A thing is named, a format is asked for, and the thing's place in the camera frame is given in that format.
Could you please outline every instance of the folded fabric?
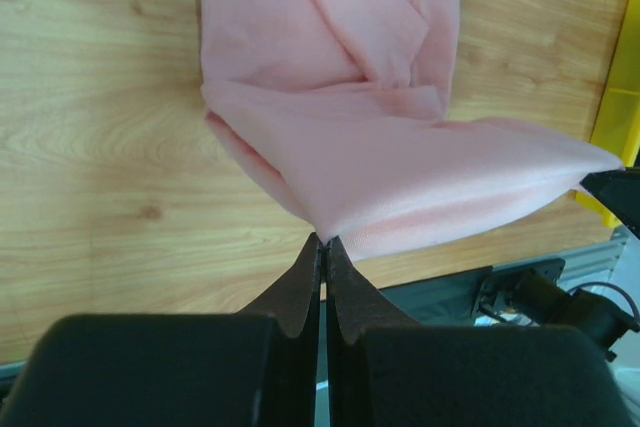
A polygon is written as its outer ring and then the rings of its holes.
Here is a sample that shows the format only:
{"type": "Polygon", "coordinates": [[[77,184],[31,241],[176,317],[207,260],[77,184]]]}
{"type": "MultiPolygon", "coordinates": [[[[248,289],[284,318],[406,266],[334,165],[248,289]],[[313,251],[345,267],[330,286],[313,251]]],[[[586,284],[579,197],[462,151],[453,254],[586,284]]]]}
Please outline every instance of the folded fabric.
{"type": "Polygon", "coordinates": [[[510,119],[445,120],[459,0],[202,0],[222,144],[353,259],[521,218],[614,155],[510,119]]]}

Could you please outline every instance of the pink cloth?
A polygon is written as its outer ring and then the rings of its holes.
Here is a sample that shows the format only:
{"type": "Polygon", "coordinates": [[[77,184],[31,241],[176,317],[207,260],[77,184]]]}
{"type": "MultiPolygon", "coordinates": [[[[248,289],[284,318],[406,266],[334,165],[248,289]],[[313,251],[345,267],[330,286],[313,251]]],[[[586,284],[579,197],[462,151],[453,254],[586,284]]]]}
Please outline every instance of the pink cloth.
{"type": "Polygon", "coordinates": [[[621,167],[530,123],[445,120],[458,2],[202,0],[211,128],[353,259],[492,229],[621,167]]]}

